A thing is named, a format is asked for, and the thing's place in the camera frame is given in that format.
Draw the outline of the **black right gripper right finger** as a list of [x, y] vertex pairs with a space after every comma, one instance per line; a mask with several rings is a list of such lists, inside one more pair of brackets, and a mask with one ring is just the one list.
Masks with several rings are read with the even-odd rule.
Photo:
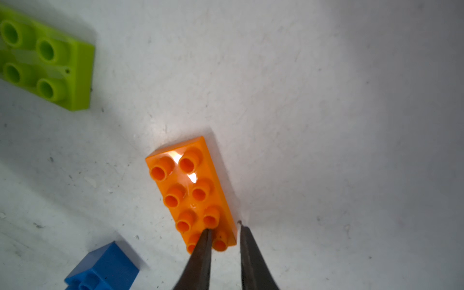
[[240, 225], [240, 260], [243, 290], [278, 290], [249, 227]]

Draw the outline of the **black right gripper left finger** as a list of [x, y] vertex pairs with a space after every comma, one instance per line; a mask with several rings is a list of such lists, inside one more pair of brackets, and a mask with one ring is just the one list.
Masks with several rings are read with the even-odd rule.
[[213, 231], [205, 229], [174, 290], [209, 290]]

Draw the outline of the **blue lego brick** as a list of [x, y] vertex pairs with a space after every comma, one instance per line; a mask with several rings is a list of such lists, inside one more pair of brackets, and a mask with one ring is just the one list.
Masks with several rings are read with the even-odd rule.
[[67, 275], [66, 290], [128, 290], [140, 270], [115, 243], [90, 253]]

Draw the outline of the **green lego plate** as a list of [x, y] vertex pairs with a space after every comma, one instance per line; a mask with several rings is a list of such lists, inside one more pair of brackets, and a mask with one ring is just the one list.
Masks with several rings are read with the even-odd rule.
[[89, 109], [95, 46], [1, 5], [1, 79], [69, 111]]

